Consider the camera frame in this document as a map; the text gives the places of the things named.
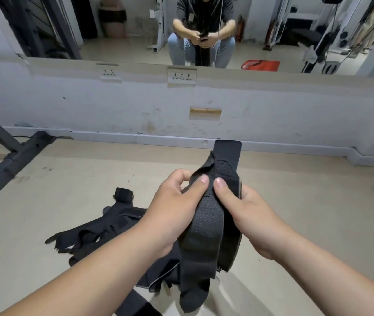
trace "tiled floor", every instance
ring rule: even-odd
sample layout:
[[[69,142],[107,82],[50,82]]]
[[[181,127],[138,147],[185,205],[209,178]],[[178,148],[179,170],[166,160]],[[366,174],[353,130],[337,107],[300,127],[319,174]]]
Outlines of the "tiled floor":
[[[168,45],[165,45],[158,53],[148,49],[147,41],[140,37],[127,39],[98,38],[85,40],[81,48],[84,60],[106,61],[114,63],[148,63],[171,65]],[[271,60],[279,61],[279,71],[300,73],[304,62],[301,61],[304,50],[288,45],[276,45],[271,52],[263,51],[261,45],[254,43],[237,43],[235,52],[228,68],[240,69],[247,60]],[[338,70],[338,74],[355,75],[367,55],[360,54],[358,58],[347,58],[336,53],[329,53],[328,59],[344,63]]]
[[[68,255],[44,244],[49,236],[99,217],[116,187],[133,190],[134,204],[147,207],[171,171],[197,169],[208,153],[64,139],[48,146],[0,192],[0,311],[68,268]],[[0,146],[0,160],[5,154]],[[238,173],[296,230],[374,280],[374,168],[343,158],[243,152]],[[180,314],[174,287],[140,292],[164,315]],[[322,313],[244,238],[232,270],[212,281],[197,315]]]

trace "knee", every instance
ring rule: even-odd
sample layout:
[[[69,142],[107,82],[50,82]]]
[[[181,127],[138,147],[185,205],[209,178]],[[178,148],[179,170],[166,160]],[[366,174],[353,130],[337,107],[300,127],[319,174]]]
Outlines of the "knee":
[[[234,49],[235,48],[235,38],[232,36],[230,39],[229,39],[229,44],[228,44],[229,48],[231,49]]]
[[[169,48],[174,48],[178,46],[178,36],[175,33],[172,33],[168,38]]]

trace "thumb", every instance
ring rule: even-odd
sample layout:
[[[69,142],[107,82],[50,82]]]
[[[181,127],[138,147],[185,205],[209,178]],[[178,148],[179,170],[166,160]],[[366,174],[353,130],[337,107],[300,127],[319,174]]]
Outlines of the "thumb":
[[[213,189],[218,199],[226,207],[226,209],[234,214],[242,206],[241,200],[231,192],[228,185],[226,185],[225,180],[218,177],[213,182]]]
[[[208,186],[209,176],[203,174],[193,183],[193,185],[189,186],[188,191],[184,193],[184,197],[197,206],[203,197],[203,194],[208,189]]]

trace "wall socket plate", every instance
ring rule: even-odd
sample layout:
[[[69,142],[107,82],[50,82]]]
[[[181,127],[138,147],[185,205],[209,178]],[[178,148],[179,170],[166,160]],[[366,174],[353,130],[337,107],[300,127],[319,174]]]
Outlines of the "wall socket plate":
[[[116,81],[122,81],[121,77],[118,75],[118,64],[98,64],[98,73],[100,79],[113,79]]]
[[[196,84],[197,70],[188,68],[168,68],[168,83]]]

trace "black metal frame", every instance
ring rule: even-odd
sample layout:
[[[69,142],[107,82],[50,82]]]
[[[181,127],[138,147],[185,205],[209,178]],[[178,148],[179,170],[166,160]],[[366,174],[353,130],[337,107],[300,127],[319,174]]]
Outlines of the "black metal frame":
[[[0,126],[0,144],[10,151],[0,163],[0,190],[54,140],[55,137],[38,131],[26,142],[20,143]]]
[[[68,27],[67,21],[60,10],[57,0],[41,0],[43,6],[47,10],[53,25],[55,26],[61,41],[63,42],[68,55],[73,60],[82,60],[79,48],[74,41],[71,30]]]
[[[41,0],[51,24],[61,39],[65,51],[73,60],[82,60],[79,48],[73,38],[70,27],[64,19],[57,0]],[[27,0],[0,0],[0,8],[8,20],[14,34],[27,56],[49,58],[47,46],[42,42]]]

